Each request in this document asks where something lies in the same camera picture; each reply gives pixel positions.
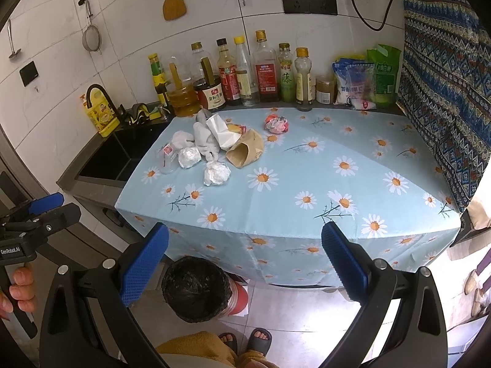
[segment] patterned curtain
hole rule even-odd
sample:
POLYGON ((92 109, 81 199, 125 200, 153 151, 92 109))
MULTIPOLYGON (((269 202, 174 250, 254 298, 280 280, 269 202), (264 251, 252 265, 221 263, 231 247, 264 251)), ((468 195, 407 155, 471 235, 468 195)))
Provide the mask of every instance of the patterned curtain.
POLYGON ((404 0, 404 17, 399 105, 463 212, 491 152, 491 39, 467 0, 404 0))

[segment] yellow pants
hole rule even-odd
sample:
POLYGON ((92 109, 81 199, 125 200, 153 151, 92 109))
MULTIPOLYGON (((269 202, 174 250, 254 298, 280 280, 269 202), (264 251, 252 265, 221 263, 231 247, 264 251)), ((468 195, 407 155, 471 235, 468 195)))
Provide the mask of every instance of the yellow pants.
POLYGON ((256 364, 256 362, 260 362, 267 368, 278 368, 275 364, 267 361, 263 353, 258 351, 247 350, 237 357, 237 354, 223 343, 217 335, 206 331, 171 339, 158 346, 157 352, 159 354, 185 354, 209 358, 236 368, 246 368, 249 363, 250 365, 247 368, 252 366, 260 368, 261 365, 256 364))

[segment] blue gripper pad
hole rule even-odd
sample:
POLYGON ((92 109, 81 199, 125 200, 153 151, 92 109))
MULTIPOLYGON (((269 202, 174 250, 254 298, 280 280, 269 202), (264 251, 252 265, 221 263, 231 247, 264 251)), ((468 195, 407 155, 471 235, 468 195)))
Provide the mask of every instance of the blue gripper pad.
POLYGON ((351 300, 364 304, 371 280, 371 259, 357 243, 347 240, 338 226, 329 222, 322 228, 322 247, 351 300))
POLYGON ((120 296, 126 307, 139 299, 155 267, 164 256, 169 246, 169 230, 164 224, 158 223, 143 242, 145 245, 122 275, 120 296))
POLYGON ((41 199, 36 199, 30 203, 29 214, 38 216, 41 213, 47 212, 48 210, 62 206, 64 201, 65 198, 62 194, 60 194, 60 192, 42 197, 41 199))

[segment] brown paper bag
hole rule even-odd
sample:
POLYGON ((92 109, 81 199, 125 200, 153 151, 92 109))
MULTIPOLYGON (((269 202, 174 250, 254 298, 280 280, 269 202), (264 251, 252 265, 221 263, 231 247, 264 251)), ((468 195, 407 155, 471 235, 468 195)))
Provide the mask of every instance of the brown paper bag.
POLYGON ((249 163, 255 162, 263 154, 264 141, 256 130, 248 130, 225 153, 226 158, 235 167, 240 169, 249 163))

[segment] green bag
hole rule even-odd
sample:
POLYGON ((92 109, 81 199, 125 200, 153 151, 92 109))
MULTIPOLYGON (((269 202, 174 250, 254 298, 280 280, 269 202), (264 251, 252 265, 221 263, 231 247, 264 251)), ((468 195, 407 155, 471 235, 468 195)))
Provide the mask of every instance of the green bag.
POLYGON ((376 48, 367 50, 367 61, 375 64, 374 102, 377 105, 386 106, 396 101, 400 56, 401 50, 384 44, 378 44, 376 48))

